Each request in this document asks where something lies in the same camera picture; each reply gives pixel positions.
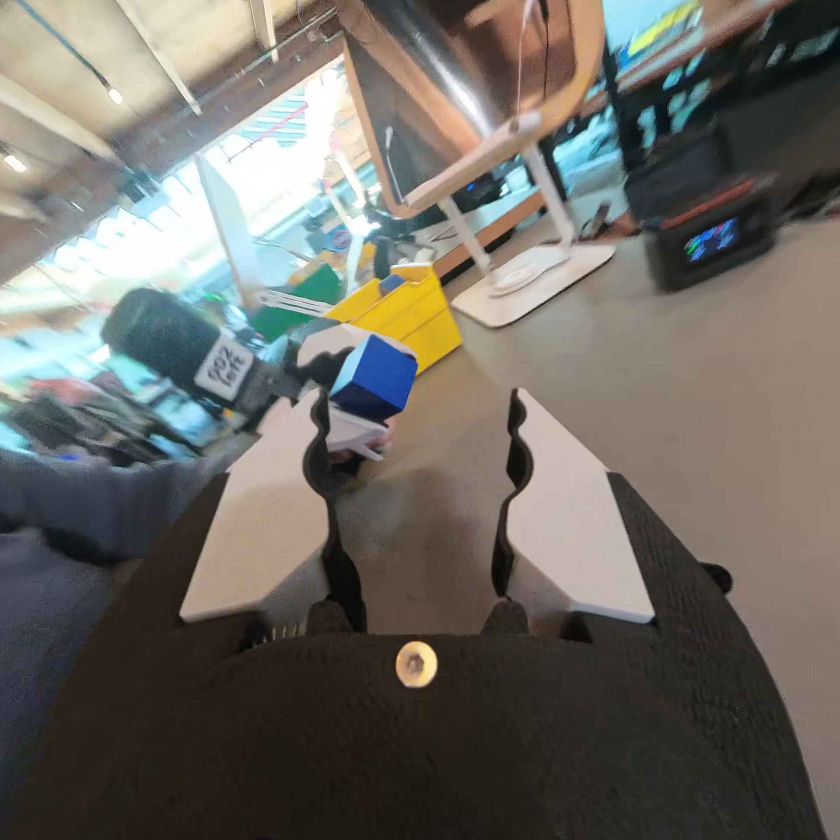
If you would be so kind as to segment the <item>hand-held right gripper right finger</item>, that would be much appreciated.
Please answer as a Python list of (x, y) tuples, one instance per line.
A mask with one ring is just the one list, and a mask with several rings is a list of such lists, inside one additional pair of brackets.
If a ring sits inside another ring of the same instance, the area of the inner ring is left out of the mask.
[(573, 615), (644, 626), (655, 619), (609, 469), (528, 391), (511, 391), (507, 476), (491, 561), (497, 595), (531, 632)]

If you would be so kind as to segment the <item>person's left forearm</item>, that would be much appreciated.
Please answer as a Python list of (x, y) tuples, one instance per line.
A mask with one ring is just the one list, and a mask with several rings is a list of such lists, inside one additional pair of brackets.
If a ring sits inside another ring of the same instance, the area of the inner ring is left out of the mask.
[(3, 449), (2, 570), (52, 554), (91, 564), (140, 559), (244, 452), (117, 467)]

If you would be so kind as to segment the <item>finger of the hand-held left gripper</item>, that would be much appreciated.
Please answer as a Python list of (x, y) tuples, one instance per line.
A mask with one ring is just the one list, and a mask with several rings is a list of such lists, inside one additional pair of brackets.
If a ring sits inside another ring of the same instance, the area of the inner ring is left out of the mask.
[(302, 384), (313, 382), (332, 388), (350, 354), (370, 335), (370, 331), (348, 323), (310, 332), (295, 355), (295, 376)]
[(391, 444), (391, 420), (373, 421), (329, 403), (330, 430), (326, 438), (331, 463), (349, 463), (359, 457), (382, 461)]

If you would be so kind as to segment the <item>black device with screen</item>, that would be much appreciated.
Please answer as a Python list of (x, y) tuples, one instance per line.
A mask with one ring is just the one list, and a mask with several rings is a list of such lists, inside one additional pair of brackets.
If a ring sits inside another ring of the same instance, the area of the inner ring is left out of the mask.
[(642, 223), (656, 288), (683, 291), (766, 255), (776, 245), (776, 172), (754, 172)]

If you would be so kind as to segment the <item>wood-framed mirror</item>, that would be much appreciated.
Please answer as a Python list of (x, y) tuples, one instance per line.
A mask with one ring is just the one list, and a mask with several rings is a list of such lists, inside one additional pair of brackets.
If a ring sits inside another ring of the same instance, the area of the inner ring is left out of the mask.
[(414, 217), (576, 116), (603, 3), (336, 2), (353, 104), (388, 210)]

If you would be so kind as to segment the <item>blue cube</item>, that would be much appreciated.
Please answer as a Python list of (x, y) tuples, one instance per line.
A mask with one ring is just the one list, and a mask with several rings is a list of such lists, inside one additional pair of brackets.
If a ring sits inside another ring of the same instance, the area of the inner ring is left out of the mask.
[(384, 421), (404, 410), (417, 371), (415, 356), (372, 333), (343, 362), (329, 399), (346, 413)]

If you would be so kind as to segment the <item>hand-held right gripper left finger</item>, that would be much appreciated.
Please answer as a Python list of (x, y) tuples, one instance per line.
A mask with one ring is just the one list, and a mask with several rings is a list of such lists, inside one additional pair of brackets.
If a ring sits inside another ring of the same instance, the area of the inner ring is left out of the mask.
[(185, 624), (255, 614), (269, 629), (303, 629), (312, 605), (332, 600), (367, 631), (361, 578), (325, 488), (329, 430), (316, 387), (229, 468), (182, 602)]

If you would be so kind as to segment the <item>yellow bin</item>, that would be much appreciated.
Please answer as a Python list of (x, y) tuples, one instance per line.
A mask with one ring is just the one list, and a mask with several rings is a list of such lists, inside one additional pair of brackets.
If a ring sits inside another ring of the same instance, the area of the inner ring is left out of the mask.
[(394, 339), (416, 355), (422, 374), (462, 345), (459, 327), (431, 263), (395, 266), (388, 287), (372, 279), (336, 304), (327, 317)]

